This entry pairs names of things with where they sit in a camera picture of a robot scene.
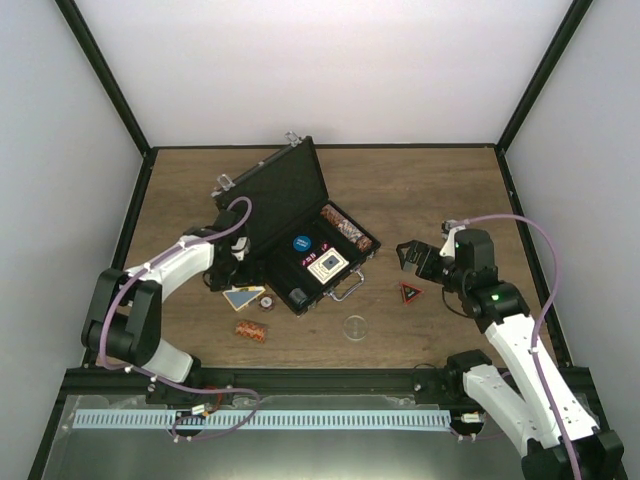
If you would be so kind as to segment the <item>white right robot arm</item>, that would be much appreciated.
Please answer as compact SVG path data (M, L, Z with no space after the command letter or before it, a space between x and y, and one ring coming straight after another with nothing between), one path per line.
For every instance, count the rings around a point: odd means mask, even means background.
M446 366L447 396L480 405L520 454L527 479L615 478L621 439L600 427L570 390L521 292L500 279L489 233L470 220L449 220L442 235L440 247L399 244L400 266L456 294L510 374L504 378L481 351L454 355Z

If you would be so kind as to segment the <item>white playing card deck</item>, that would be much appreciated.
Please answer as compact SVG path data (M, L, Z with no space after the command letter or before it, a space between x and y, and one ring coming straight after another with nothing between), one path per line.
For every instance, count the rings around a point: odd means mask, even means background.
M331 248L314 260L307 270L318 282L326 285L348 264L349 262L335 248Z

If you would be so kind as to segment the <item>red black triangular card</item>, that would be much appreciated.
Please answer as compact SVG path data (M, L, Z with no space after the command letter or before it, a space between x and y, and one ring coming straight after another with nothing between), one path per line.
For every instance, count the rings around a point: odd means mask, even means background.
M415 287L406 282L399 283L401 298L404 305L409 305L415 301L422 293L421 288Z

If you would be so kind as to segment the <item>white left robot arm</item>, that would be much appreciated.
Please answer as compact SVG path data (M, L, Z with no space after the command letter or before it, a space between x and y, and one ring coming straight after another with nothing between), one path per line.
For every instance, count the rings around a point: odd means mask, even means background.
M240 265L250 248L250 211L221 211L210 226L191 228L169 249L126 271L109 268L96 282L81 333L83 346L111 369L137 368L169 380L181 403L196 402L203 377L192 371L195 358L162 338L164 301L202 274L210 290L239 284Z

